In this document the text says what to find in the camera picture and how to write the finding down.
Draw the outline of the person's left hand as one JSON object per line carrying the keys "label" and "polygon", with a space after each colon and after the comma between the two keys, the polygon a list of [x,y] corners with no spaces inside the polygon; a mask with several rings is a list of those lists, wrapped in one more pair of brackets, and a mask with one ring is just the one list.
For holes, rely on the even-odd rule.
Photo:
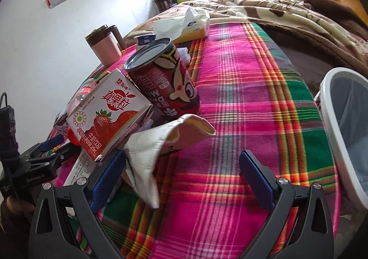
{"label": "person's left hand", "polygon": [[8,197],[1,204],[1,225],[5,233],[28,234],[35,207],[23,200]]}

